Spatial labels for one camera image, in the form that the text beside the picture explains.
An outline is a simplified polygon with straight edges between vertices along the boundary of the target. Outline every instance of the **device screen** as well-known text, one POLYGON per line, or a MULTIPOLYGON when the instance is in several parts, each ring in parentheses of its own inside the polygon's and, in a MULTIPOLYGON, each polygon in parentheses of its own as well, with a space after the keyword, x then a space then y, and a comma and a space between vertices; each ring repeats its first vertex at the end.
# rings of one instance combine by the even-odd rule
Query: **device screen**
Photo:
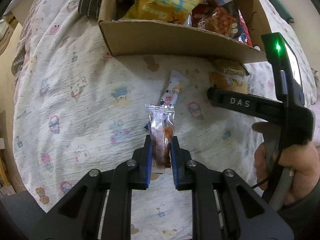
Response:
POLYGON ((289 60, 290 60, 290 65, 291 65, 291 70, 293 74, 293 78, 296 80, 296 82, 302 87, 301 84, 301 76, 300 76, 300 70, 299 70, 299 65, 296 56, 293 54, 292 50, 287 44, 285 45, 285 49, 287 51, 289 60))

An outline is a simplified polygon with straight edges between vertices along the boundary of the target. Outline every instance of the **screw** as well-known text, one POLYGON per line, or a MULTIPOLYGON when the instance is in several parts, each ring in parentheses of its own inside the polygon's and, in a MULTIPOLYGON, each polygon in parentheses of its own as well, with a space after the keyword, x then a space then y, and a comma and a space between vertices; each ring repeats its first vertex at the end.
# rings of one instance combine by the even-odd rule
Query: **screw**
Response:
POLYGON ((231 169, 227 169, 224 171, 224 174, 228 177, 233 177, 233 175, 235 174, 235 172, 231 169))
POLYGON ((135 160, 128 160, 127 161, 127 165, 129 166, 129 167, 133 167, 133 166, 135 166, 137 164, 137 162, 135 161, 135 160))
POLYGON ((196 166, 198 163, 197 163, 195 160, 189 160, 189 161, 187 162, 187 164, 188 164, 188 166, 190 166, 190 167, 194 167, 194 166, 196 166))
POLYGON ((90 175, 91 177, 96 177, 96 176, 99 175, 99 170, 93 169, 93 170, 89 171, 89 175, 90 175))

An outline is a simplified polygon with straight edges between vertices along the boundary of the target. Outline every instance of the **orange snack package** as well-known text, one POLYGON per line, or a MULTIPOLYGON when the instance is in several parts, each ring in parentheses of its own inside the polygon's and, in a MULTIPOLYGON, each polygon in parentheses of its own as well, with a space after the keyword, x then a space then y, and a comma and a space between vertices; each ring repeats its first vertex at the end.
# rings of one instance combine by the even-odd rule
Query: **orange snack package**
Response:
POLYGON ((183 24, 202 0, 135 0, 124 18, 183 24))

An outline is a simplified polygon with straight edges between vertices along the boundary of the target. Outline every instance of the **bed sheet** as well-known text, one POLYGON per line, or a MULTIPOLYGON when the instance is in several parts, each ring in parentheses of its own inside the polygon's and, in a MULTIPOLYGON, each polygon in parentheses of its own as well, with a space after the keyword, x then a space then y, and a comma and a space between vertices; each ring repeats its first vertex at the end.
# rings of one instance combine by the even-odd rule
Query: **bed sheet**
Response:
MULTIPOLYGON (((170 55, 112 57, 97 22, 77 13, 79 0, 35 0, 12 65, 15 160, 23 183, 47 212, 90 169, 115 168, 143 146, 145 104, 158 101, 173 69, 190 79, 175 106, 180 146, 210 169, 234 169, 255 184, 257 118, 213 108, 206 59, 170 55)), ((306 106, 315 81, 290 26, 260 0, 273 32, 297 55, 306 106)), ((249 93, 276 99, 271 66, 246 64, 249 93)), ((172 171, 152 174, 149 190, 132 193, 132 239, 190 239, 191 193, 174 189, 172 171)))

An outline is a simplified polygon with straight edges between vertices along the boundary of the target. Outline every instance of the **beige wall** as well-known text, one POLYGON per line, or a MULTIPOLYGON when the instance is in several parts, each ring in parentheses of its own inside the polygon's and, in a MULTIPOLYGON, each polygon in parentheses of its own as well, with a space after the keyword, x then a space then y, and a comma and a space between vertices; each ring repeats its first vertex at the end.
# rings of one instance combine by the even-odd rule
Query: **beige wall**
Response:
POLYGON ((310 66, 320 71, 320 15, 310 0, 279 0, 294 18, 294 29, 310 66))
POLYGON ((4 53, 0 56, 0 123, 1 136, 4 138, 5 150, 2 150, 1 158, 4 159, 9 180, 15 191, 20 191, 22 185, 20 175, 14 161, 12 151, 12 131, 14 114, 14 76, 11 73, 12 61, 15 57, 16 47, 19 41, 22 26, 17 25, 4 53))

